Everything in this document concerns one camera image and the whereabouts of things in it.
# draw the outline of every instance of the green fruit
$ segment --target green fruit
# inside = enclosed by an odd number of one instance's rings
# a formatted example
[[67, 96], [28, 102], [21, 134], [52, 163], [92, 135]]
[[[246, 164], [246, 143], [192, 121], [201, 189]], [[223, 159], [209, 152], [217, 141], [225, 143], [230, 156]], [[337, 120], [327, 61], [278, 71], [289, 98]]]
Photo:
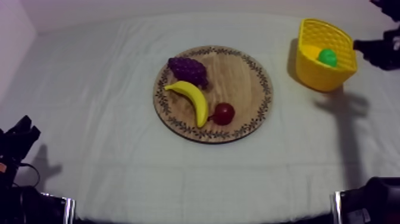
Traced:
[[338, 58], [336, 57], [336, 53], [331, 49], [323, 49], [318, 56], [318, 60], [328, 66], [336, 67], [338, 64]]

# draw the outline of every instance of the plastic basket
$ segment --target plastic basket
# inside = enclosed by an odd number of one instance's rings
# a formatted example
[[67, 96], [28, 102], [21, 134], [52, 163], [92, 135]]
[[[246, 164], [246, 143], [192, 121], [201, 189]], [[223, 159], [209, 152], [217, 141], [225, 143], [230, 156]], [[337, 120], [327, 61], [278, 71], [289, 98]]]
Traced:
[[[301, 23], [298, 40], [296, 72], [305, 85], [318, 91], [332, 91], [357, 71], [352, 39], [334, 25], [306, 18]], [[336, 53], [336, 67], [318, 61], [324, 48]]]

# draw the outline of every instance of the purple grapes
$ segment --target purple grapes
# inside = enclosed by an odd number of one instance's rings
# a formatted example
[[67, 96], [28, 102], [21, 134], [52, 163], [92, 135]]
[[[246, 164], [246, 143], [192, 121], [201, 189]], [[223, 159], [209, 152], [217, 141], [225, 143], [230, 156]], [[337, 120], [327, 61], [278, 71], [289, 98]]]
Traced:
[[176, 79], [201, 86], [203, 89], [207, 88], [207, 70], [200, 62], [191, 58], [170, 58], [168, 67], [172, 70]]

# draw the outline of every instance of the round wooden tray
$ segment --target round wooden tray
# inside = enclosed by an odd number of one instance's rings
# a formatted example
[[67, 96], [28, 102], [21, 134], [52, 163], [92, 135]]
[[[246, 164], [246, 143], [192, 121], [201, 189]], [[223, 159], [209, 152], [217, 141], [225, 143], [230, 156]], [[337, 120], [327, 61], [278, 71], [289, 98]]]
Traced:
[[209, 115], [215, 106], [227, 102], [235, 108], [235, 117], [229, 125], [219, 126], [208, 121], [201, 129], [196, 127], [196, 114], [191, 102], [165, 85], [177, 81], [165, 65], [154, 85], [154, 107], [164, 124], [178, 135], [197, 142], [230, 142], [249, 135], [261, 126], [272, 104], [272, 85], [263, 67], [252, 57], [225, 46], [192, 48], [176, 57], [189, 57], [207, 68], [209, 85], [202, 90]]

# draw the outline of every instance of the plastic fruit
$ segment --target plastic fruit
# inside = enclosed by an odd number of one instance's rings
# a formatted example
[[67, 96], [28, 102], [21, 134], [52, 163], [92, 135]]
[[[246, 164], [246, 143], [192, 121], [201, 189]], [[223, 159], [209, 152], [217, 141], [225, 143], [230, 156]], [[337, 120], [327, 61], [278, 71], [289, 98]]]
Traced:
[[235, 109], [232, 105], [222, 102], [215, 107], [214, 114], [208, 119], [213, 120], [217, 125], [228, 125], [235, 116]]
[[208, 103], [199, 88], [190, 82], [178, 81], [172, 85], [165, 86], [164, 89], [187, 96], [195, 106], [197, 127], [205, 125], [208, 118]]
[[318, 56], [318, 60], [328, 66], [336, 67], [338, 64], [338, 59], [336, 53], [331, 49], [323, 49]]
[[195, 86], [207, 88], [207, 70], [200, 62], [191, 58], [170, 58], [168, 67], [178, 80], [187, 81]]

